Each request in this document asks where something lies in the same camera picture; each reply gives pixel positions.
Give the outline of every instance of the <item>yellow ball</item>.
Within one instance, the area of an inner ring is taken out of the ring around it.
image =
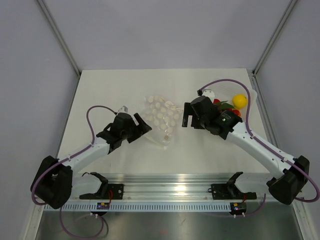
[[[248,104],[248,100],[245,95],[238,94],[232,98],[232,103],[237,109],[243,109]]]

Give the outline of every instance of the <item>green leaf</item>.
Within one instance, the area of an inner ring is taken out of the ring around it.
[[[229,103],[223,103],[221,106],[218,107],[218,110],[226,110],[226,109],[235,109],[235,107]]]
[[[221,105],[221,104],[224,104],[224,103],[226,103],[226,102],[228,102],[228,101],[220,101],[220,102],[214,103],[214,105]]]

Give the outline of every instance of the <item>white table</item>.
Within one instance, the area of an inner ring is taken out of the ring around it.
[[[105,105],[115,111],[126,105],[129,113],[141,112],[144,97],[166,96],[183,107],[197,97],[197,90],[217,79],[235,79],[251,88],[246,69],[140,69],[84,70],[72,104],[59,156],[75,151],[91,141],[86,121],[87,109]],[[114,114],[94,109],[90,120],[95,133],[113,122]],[[266,133],[255,104],[250,113],[250,127],[263,138]],[[102,174],[224,174],[235,172],[267,173],[254,158],[239,147],[205,130],[178,127],[166,150],[144,137],[127,141],[111,154],[96,160],[82,172]]]

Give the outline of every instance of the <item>perforated metal strip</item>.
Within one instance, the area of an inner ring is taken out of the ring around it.
[[[45,211],[58,211],[49,205]],[[224,202],[113,202],[109,210],[97,209],[96,202],[70,202],[62,207],[67,212],[230,212],[230,204]]]

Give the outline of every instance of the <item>clear plastic bag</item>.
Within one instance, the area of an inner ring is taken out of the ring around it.
[[[148,95],[145,98],[145,109],[141,113],[143,120],[152,127],[144,136],[166,149],[181,126],[183,109],[161,95]]]

